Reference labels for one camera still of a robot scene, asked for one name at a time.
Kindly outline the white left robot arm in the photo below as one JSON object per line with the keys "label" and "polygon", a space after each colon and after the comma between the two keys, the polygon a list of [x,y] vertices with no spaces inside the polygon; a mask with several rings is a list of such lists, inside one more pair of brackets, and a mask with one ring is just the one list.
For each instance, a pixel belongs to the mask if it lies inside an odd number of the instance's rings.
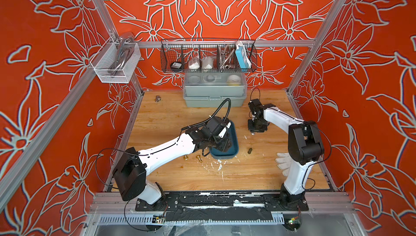
{"label": "white left robot arm", "polygon": [[232,146],[230,128],[229,119],[211,117],[203,123],[182,128],[177,138],[159,146],[140,151],[133,147],[126,149],[113,170],[122,200],[139,199],[149,205],[160,205],[165,193],[158,183],[148,181],[147,177],[159,167],[205,148],[228,151]]}

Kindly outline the teal plastic storage box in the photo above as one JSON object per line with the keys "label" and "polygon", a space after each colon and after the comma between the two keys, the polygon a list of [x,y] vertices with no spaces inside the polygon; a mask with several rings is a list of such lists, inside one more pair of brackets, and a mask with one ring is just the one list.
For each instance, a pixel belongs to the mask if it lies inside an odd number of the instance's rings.
{"label": "teal plastic storage box", "polygon": [[210,155],[215,160],[229,160],[234,158],[239,152],[239,144],[237,139],[237,133],[233,121],[230,121],[230,128],[227,130],[226,135],[231,143],[231,147],[227,151],[220,151],[214,147],[210,148]]}

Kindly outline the white gloved hand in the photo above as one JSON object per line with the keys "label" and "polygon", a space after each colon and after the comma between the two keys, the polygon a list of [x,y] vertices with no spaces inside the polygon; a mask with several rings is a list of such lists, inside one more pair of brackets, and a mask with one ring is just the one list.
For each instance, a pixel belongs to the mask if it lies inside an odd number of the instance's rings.
{"label": "white gloved hand", "polygon": [[291,157],[288,152],[276,154],[277,158],[275,159],[277,167],[282,171],[283,176],[287,177],[289,174],[289,169],[291,166]]}

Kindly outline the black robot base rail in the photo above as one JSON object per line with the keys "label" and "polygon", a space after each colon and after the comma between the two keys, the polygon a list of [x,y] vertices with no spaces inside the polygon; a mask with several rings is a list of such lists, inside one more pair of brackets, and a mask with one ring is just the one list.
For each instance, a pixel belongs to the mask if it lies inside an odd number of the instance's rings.
{"label": "black robot base rail", "polygon": [[166,221],[179,223],[284,224],[309,211],[309,206],[305,197],[287,202],[279,191],[175,191],[166,192],[158,207],[138,199],[135,211],[161,214]]}

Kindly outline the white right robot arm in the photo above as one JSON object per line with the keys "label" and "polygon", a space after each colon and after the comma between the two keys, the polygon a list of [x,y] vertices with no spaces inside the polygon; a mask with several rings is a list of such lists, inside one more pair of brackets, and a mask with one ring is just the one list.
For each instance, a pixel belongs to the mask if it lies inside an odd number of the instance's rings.
{"label": "white right robot arm", "polygon": [[312,167],[325,152],[320,130],[315,122],[293,117],[259,99],[251,100],[248,107],[252,114],[248,120],[251,133],[263,133],[273,124],[288,134],[289,170],[279,196],[280,204],[288,208],[303,199]]}

